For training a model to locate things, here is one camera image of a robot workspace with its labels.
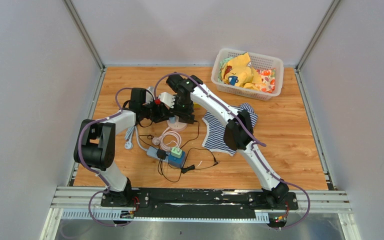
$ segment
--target metal corner post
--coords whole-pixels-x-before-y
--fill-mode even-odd
[[[317,41],[319,40],[320,36],[322,35],[323,31],[325,30],[325,27],[328,25],[329,20],[332,18],[333,14],[337,10],[341,0],[333,0],[330,4],[329,8],[327,9],[326,13],[324,14],[323,19],[321,20],[320,24],[317,27],[317,30],[315,31],[314,35],[312,36],[310,42],[308,43],[307,48],[305,49],[304,53],[301,56],[301,59],[299,60],[298,64],[296,65],[296,69],[299,71],[302,69],[304,64],[306,63],[311,51],[313,50],[314,46],[316,45]]]
[[[95,60],[96,64],[98,65],[101,72],[104,71],[104,63],[102,62],[97,49],[95,48],[94,44],[92,43],[91,38],[89,37],[88,32],[86,31],[85,26],[82,23],[82,20],[80,19],[79,14],[77,13],[77,10],[73,4],[72,0],[62,0],[67,7],[67,11],[70,14],[71,18],[73,19],[73,22],[75,23],[78,31],[80,32],[81,36],[83,37],[84,43],[86,44],[87,48],[89,49],[90,53],[93,56],[93,59]]]

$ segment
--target white wall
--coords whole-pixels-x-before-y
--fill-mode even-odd
[[[362,239],[384,239],[384,1],[342,1],[302,72]]]
[[[38,239],[99,70],[63,1],[0,0],[0,239]]]
[[[74,0],[105,64],[214,64],[221,48],[297,64],[331,0]]]

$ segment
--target blue and white striped cloth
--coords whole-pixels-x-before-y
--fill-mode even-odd
[[[247,110],[251,116],[252,127],[255,127],[258,116],[254,113],[254,108],[249,103],[242,103],[240,106],[234,106],[234,108],[240,111]],[[205,113],[202,121],[206,124],[206,136],[202,146],[211,152],[226,153],[233,156],[236,151],[230,149],[223,140],[225,127],[223,127],[222,123],[208,111]]]

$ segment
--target wooden tabletop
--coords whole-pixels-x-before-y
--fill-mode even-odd
[[[93,119],[100,119],[115,113],[118,108],[115,102],[117,90],[124,87],[147,88],[154,86],[160,77],[179,72],[196,75],[212,92],[231,106],[249,103],[258,115],[254,128],[254,136],[267,144],[261,147],[263,155],[271,167],[285,181],[297,184],[306,190],[327,190],[325,176],[316,150],[314,138],[308,122],[301,93],[293,68],[285,68],[283,87],[279,96],[269,101],[261,101],[243,96],[233,95],[217,90],[211,82],[211,67],[109,67],[102,84],[102,89],[96,105]],[[158,86],[157,94],[172,93],[165,80]],[[130,91],[122,91],[118,99],[120,103],[130,99]],[[202,148],[202,142],[207,132],[207,126],[202,121],[206,110],[202,107],[195,109],[195,119],[199,120],[199,137],[189,142],[183,150]],[[150,123],[145,119],[143,126]],[[154,123],[150,127],[138,126],[140,135],[152,134],[159,137],[167,128],[165,122]],[[183,143],[193,139],[198,134],[198,125],[188,125],[180,132]],[[127,176],[132,187],[156,188],[205,188],[205,189],[260,189],[260,183],[246,160],[238,153],[233,157],[226,153],[215,152],[220,164],[204,169],[193,170],[182,174],[178,182],[172,183],[157,171],[158,161],[150,158],[138,147],[136,136],[133,136],[133,149],[125,149],[125,131],[116,136],[115,163],[121,172]],[[200,168],[213,164],[213,158],[208,151],[192,149],[185,166],[202,161]],[[177,180],[180,170],[163,164],[163,172],[170,180]],[[75,186],[104,186],[102,181],[79,166]]]

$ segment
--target plastic basket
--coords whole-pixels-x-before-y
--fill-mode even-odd
[[[275,90],[273,93],[257,91],[252,89],[247,89],[243,87],[233,86],[219,82],[219,73],[220,73],[220,61],[228,57],[236,57],[238,55],[244,54],[246,51],[239,51],[229,48],[223,48],[218,52],[217,58],[215,59],[214,67],[212,68],[211,81],[217,86],[217,90],[236,94],[248,98],[259,99],[267,101],[272,97],[276,97],[281,94],[282,85],[284,81],[284,62],[277,57],[266,56],[263,54],[248,52],[251,58],[251,64],[255,69],[266,70],[266,69],[276,69],[275,75]]]

